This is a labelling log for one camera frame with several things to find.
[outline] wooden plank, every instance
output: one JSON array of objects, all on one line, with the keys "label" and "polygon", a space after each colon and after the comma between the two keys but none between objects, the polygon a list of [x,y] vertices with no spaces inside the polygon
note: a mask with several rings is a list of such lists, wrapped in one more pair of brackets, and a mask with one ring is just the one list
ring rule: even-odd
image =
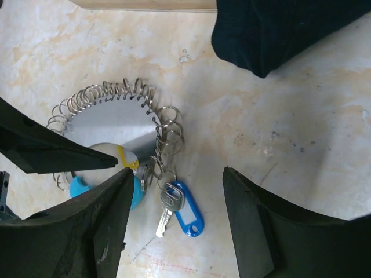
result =
[{"label": "wooden plank", "polygon": [[70,0],[85,9],[216,12],[216,0]]}]

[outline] metal coil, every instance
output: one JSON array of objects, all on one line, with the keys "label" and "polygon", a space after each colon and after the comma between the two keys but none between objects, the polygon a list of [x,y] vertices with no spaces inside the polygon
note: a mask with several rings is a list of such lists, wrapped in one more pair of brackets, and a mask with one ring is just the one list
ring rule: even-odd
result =
[{"label": "metal coil", "polygon": [[[131,86],[126,78],[122,83],[110,83],[104,81],[102,85],[90,85],[71,97],[61,101],[52,109],[52,117],[48,120],[46,127],[60,135],[64,135],[67,128],[67,123],[78,113],[83,112],[93,105],[98,105],[104,101],[112,101],[129,98],[130,100],[136,98],[144,100],[141,107],[147,106],[147,115],[150,113],[157,114],[160,122],[153,117],[152,121],[156,126],[156,149],[155,155],[151,156],[154,164],[146,166],[142,172],[141,189],[147,190],[147,186],[152,182],[153,176],[161,180],[163,174],[171,172],[168,165],[164,163],[164,157],[173,156],[179,153],[184,146],[183,128],[177,121],[179,117],[179,110],[174,106],[163,106],[156,109],[154,104],[154,90],[149,85],[143,83],[141,78],[136,79],[133,86]],[[167,112],[173,111],[174,116],[169,118]],[[54,174],[57,187],[63,191],[68,190],[63,188],[62,184],[68,183],[66,173]]]}]

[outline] key head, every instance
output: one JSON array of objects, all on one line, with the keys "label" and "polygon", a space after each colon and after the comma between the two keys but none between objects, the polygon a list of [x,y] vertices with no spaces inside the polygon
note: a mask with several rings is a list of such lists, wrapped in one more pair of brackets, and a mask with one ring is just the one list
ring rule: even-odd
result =
[{"label": "key head", "polygon": [[169,186],[161,192],[163,205],[171,212],[179,211],[184,206],[184,193],[181,189],[173,189]]}]

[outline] dark green cloth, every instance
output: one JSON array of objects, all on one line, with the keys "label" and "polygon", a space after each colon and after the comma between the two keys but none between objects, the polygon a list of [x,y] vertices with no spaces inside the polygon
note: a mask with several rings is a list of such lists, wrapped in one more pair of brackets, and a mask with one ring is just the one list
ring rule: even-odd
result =
[{"label": "dark green cloth", "polygon": [[216,2],[215,53],[261,78],[371,10],[371,0]]}]

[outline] beige surface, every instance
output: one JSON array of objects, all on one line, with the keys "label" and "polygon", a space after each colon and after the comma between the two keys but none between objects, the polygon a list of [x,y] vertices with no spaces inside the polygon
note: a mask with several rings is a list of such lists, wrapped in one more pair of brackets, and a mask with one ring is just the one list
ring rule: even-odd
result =
[{"label": "beige surface", "polygon": [[[45,124],[54,105],[87,85],[138,76],[183,114],[177,169],[205,230],[191,239],[172,218],[157,239],[161,204],[152,186],[130,213],[118,277],[238,276],[226,165],[320,213],[349,219],[371,211],[371,19],[259,79],[216,57],[215,18],[89,11],[67,0],[6,0],[0,9],[0,96],[34,120]],[[50,175],[26,175],[3,156],[0,165],[11,175],[8,205],[21,217],[66,200]]]},{"label": "beige surface", "polygon": [[216,12],[216,0],[71,0],[85,9]]}]

